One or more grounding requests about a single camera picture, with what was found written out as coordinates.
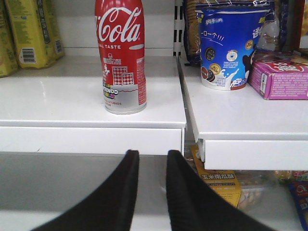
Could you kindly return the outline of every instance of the black curved object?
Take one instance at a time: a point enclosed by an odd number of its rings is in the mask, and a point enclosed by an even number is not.
[[[138,187],[139,152],[128,150],[88,197],[32,231],[129,231]]]
[[[173,231],[274,231],[214,192],[179,151],[168,152],[166,190]]]

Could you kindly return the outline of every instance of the blue snack cup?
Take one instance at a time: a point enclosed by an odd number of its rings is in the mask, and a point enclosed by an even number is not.
[[[218,90],[246,85],[268,11],[264,7],[197,6],[203,85]]]

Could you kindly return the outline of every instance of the pink snack box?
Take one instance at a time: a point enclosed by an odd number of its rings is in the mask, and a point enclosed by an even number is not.
[[[294,54],[256,54],[248,82],[266,100],[308,100],[308,60]]]

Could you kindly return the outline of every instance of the red aluminum bottle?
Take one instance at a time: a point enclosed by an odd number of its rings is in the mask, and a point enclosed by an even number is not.
[[[142,2],[96,0],[95,20],[106,109],[139,112],[146,106]]]

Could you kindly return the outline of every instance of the yellow drink carton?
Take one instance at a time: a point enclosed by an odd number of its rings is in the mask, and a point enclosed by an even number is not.
[[[14,44],[4,1],[0,0],[0,77],[8,76],[18,69]]]
[[[51,44],[55,51],[55,58],[60,59],[64,56],[63,44],[58,27],[58,21],[55,14],[53,0],[44,0],[46,9],[47,25],[50,28]]]
[[[237,207],[241,197],[241,185],[234,171],[205,170],[202,161],[197,157],[199,152],[198,145],[192,145],[191,151],[201,179],[227,202]]]
[[[43,0],[5,0],[21,68],[46,68],[55,62]]]

